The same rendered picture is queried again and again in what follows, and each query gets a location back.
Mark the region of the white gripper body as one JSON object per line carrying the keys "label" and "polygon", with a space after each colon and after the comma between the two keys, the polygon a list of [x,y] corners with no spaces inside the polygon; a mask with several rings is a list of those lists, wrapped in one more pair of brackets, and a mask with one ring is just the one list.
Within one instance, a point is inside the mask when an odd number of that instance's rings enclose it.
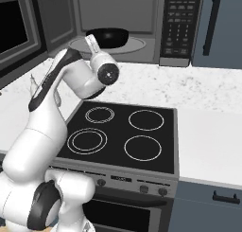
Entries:
{"label": "white gripper body", "polygon": [[91,45],[92,47],[97,46],[97,41],[96,41],[95,36],[93,34],[86,36],[85,41],[88,45]]}

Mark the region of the black bowl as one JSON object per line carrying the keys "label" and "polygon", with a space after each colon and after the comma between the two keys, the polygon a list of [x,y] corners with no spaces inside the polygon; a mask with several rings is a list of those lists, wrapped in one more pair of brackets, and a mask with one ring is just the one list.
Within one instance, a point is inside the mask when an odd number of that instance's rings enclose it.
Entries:
{"label": "black bowl", "polygon": [[118,48],[124,46],[130,33],[123,28],[102,27],[90,29],[86,35],[93,34],[100,48]]}

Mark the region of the grey microwave turntable plate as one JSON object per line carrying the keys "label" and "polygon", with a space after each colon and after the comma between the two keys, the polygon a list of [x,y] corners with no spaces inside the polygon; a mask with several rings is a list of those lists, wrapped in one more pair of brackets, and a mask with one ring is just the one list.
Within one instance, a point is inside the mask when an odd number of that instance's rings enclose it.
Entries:
{"label": "grey microwave turntable plate", "polygon": [[[73,49],[80,51],[81,53],[90,54],[91,50],[86,44],[85,38],[80,37],[69,43],[69,46]],[[138,38],[129,37],[128,41],[124,46],[117,48],[104,48],[104,51],[110,54],[125,54],[138,51],[146,46],[146,43]]]}

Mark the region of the microwave door with dark window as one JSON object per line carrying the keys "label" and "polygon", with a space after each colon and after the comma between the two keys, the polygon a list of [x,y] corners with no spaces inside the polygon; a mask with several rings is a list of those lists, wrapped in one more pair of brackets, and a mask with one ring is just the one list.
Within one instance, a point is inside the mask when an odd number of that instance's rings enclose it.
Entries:
{"label": "microwave door with dark window", "polygon": [[0,0],[0,90],[47,58],[37,0]]}

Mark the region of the grey microwave oven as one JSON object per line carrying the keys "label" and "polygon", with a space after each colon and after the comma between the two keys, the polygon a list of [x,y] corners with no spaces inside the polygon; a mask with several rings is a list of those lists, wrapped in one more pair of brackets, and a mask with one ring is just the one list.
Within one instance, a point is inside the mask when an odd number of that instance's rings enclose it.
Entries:
{"label": "grey microwave oven", "polygon": [[112,54],[117,61],[189,64],[200,0],[38,0],[38,5],[51,57],[90,29],[119,27],[146,46]]}

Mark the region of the blue-grey cupboard door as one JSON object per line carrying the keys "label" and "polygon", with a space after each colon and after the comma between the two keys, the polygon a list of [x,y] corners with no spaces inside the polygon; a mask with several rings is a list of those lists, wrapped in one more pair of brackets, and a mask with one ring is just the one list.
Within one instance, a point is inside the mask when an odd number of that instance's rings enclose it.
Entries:
{"label": "blue-grey cupboard door", "polygon": [[212,0],[202,1],[192,65],[242,69],[242,0],[220,1],[210,54],[202,55],[212,5]]}

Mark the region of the oven door with dark window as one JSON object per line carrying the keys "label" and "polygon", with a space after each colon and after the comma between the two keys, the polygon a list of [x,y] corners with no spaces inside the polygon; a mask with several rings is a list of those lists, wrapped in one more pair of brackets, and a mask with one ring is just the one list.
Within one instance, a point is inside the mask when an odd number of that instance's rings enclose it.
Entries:
{"label": "oven door with dark window", "polygon": [[163,199],[166,205],[138,207],[93,198],[83,210],[96,232],[168,232],[173,199]]}

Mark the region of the black and steel stove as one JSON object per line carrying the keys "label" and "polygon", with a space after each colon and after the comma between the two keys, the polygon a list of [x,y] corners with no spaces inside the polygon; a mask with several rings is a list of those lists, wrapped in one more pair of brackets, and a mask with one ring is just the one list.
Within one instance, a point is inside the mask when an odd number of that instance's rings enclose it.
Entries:
{"label": "black and steel stove", "polygon": [[[177,111],[84,101],[67,120],[68,137],[51,167],[104,179],[104,187],[175,198],[179,180]],[[148,186],[142,193],[140,186]]]}

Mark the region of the blue-grey drawer front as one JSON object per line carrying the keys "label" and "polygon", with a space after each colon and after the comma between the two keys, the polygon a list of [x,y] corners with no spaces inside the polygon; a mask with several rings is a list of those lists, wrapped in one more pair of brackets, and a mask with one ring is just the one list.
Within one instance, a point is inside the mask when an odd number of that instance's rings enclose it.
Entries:
{"label": "blue-grey drawer front", "polygon": [[[214,201],[240,199],[240,205]],[[179,181],[168,232],[242,232],[242,190]]]}

